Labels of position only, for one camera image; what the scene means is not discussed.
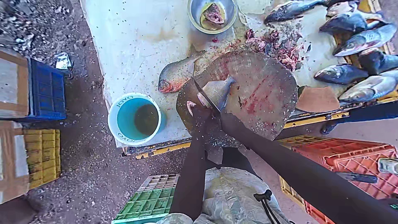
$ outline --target cardboard box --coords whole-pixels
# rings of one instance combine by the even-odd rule
[[[0,118],[23,118],[29,113],[28,62],[0,48]]]
[[[0,204],[29,190],[29,171],[21,124],[0,121]]]

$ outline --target hand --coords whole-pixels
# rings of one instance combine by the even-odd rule
[[[206,128],[206,123],[211,116],[212,111],[201,105],[195,105],[192,109],[193,118],[195,119],[195,130],[204,130]]]
[[[221,113],[221,128],[228,135],[236,138],[236,136],[247,129],[242,121],[232,113]]]

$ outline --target knife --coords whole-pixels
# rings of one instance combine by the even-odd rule
[[[213,108],[213,110],[215,111],[216,115],[221,115],[220,109],[213,103],[213,101],[211,101],[209,96],[203,91],[203,89],[199,86],[199,84],[196,82],[196,80],[193,79],[193,81],[195,82],[195,86],[198,89],[199,93],[201,93],[205,97],[205,99],[209,102],[210,106]]]
[[[377,177],[369,174],[351,173],[351,172],[335,172],[348,181],[359,181],[364,183],[377,183]]]

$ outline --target yellow crate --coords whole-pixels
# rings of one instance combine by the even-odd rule
[[[53,141],[43,141],[43,149],[55,148],[55,139]]]
[[[41,142],[25,143],[25,148],[27,151],[37,151],[43,148],[43,144]]]
[[[317,142],[317,141],[324,141],[327,139],[330,139],[330,138],[313,137],[313,136],[309,136],[309,135],[299,135],[299,136],[295,136],[295,137],[291,137],[291,138],[284,138],[284,139],[278,140],[278,142],[282,146],[284,146],[288,149],[291,149],[294,146],[304,145],[307,143],[313,143],[313,142]]]
[[[28,165],[41,163],[43,161],[42,151],[29,151],[26,158]]]
[[[43,171],[29,174],[29,182],[43,180]]]
[[[41,134],[24,135],[23,139],[25,140],[26,143],[42,142]]]
[[[37,180],[37,181],[30,181],[29,182],[29,190],[39,187],[40,185],[43,184],[43,179]]]
[[[60,131],[24,130],[27,162],[29,167],[29,189],[57,179],[61,173]]]
[[[55,148],[43,149],[43,162],[55,159]]]
[[[53,160],[50,160],[50,161],[43,162],[42,164],[43,164],[42,165],[42,167],[43,167],[42,170],[45,170],[45,169],[48,169],[50,167],[55,167],[56,166],[56,160],[53,159]]]
[[[279,176],[279,182],[281,183],[282,192],[305,210],[304,199],[281,176]]]
[[[43,164],[36,163],[36,164],[28,165],[28,168],[29,168],[29,173],[36,173],[36,172],[43,170]]]

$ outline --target metal bowl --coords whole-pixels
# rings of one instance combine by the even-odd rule
[[[217,3],[225,11],[226,26],[218,30],[208,30],[200,24],[200,16],[203,8],[208,3]],[[238,5],[235,0],[188,0],[188,16],[192,24],[201,32],[207,34],[218,34],[229,29],[235,22],[238,15]]]

